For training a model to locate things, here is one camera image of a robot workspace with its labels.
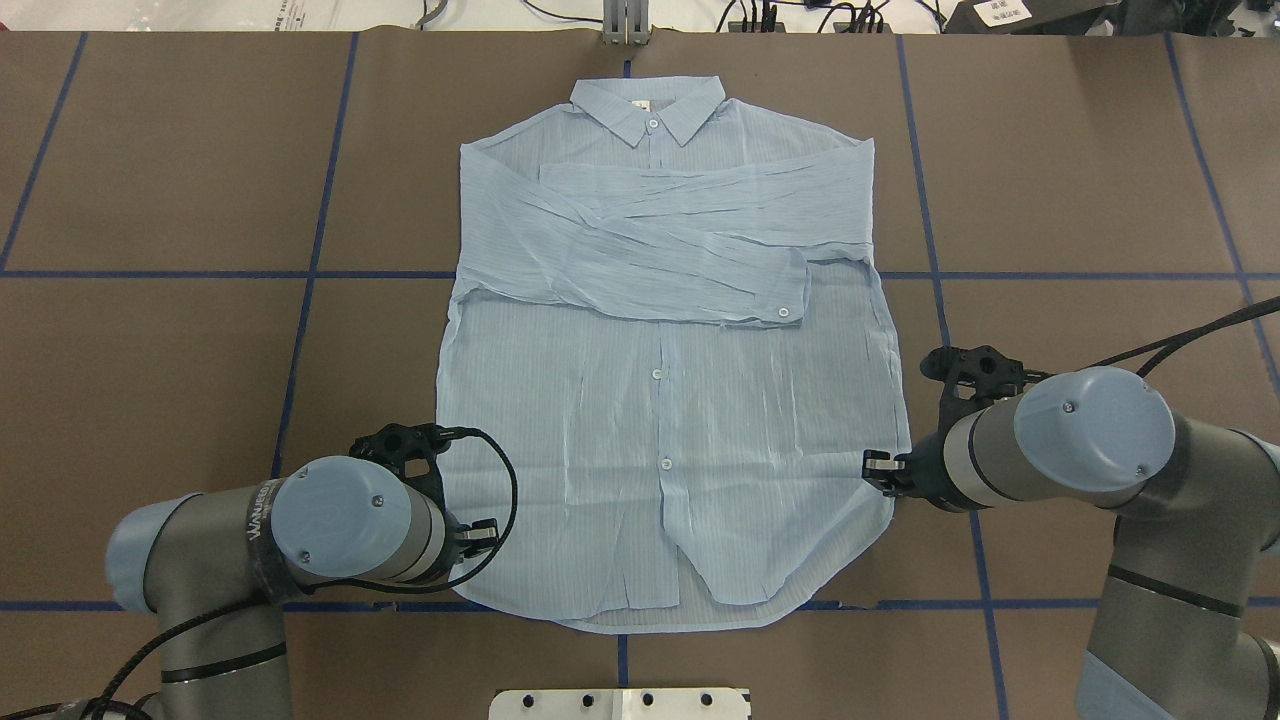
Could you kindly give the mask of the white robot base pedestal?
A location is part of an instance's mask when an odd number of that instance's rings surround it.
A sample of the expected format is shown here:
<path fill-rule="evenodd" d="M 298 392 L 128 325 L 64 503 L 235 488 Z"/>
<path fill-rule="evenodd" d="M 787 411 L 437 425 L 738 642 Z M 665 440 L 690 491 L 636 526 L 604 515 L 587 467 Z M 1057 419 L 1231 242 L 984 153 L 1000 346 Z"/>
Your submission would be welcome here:
<path fill-rule="evenodd" d="M 728 687 L 502 691 L 489 719 L 751 719 L 750 691 Z"/>

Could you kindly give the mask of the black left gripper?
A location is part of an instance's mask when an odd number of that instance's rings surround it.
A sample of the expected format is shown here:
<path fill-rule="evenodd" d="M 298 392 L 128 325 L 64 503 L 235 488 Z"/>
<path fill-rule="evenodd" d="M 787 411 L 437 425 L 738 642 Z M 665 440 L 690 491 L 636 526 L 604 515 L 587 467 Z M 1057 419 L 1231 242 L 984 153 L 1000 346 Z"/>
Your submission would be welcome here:
<path fill-rule="evenodd" d="M 499 452 L 499 445 L 485 430 L 433 423 L 413 427 L 392 423 L 353 441 L 349 456 L 394 475 L 410 489 L 411 500 L 420 498 L 425 505 L 422 511 L 415 509 L 413 516 L 429 523 L 426 538 L 408 538 L 408 548 L 419 552 L 412 564 L 394 575 L 361 577 L 358 583 L 466 583 L 497 559 L 497 520 L 462 523 L 445 503 L 438 459 L 460 439 L 480 439 L 494 454 Z"/>

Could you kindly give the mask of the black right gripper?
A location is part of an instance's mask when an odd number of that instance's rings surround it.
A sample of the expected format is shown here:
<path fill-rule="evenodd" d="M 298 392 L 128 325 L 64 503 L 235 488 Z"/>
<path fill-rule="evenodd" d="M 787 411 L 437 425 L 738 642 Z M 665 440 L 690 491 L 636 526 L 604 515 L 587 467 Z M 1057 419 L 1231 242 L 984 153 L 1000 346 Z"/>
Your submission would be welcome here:
<path fill-rule="evenodd" d="M 1025 391 L 1030 372 L 991 346 L 942 346 L 925 355 L 920 373 L 942 384 L 936 432 L 905 454 L 864 452 L 864 480 L 884 497 L 923 498 L 945 511 L 1011 503 L 983 479 L 972 432 L 982 413 Z"/>

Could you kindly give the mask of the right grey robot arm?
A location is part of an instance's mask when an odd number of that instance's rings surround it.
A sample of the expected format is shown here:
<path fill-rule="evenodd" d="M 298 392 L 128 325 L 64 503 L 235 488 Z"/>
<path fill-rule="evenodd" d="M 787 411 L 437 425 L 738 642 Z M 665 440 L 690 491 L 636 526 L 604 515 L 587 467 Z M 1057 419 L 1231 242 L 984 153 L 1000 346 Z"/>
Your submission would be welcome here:
<path fill-rule="evenodd" d="M 1175 413 L 1116 366 L 1028 370 L 989 346 L 931 351 L 936 432 L 869 448 L 882 495 L 975 512 L 1070 498 L 1115 516 L 1082 675 L 1083 719 L 1275 719 L 1277 643 L 1242 628 L 1277 553 L 1277 446 Z"/>

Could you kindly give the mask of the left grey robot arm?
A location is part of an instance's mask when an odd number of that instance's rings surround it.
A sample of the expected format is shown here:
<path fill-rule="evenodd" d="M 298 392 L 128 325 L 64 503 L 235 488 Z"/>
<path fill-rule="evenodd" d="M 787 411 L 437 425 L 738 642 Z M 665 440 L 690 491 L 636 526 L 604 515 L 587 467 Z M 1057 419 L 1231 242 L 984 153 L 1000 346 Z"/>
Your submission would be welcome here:
<path fill-rule="evenodd" d="M 319 591 L 434 594 L 481 571 L 504 521 L 458 521 L 438 459 L 468 427 L 389 424 L 288 477 L 191 493 L 128 514 L 105 573 L 124 610 L 157 619 L 95 697 L 54 719 L 291 719 L 284 607 Z"/>

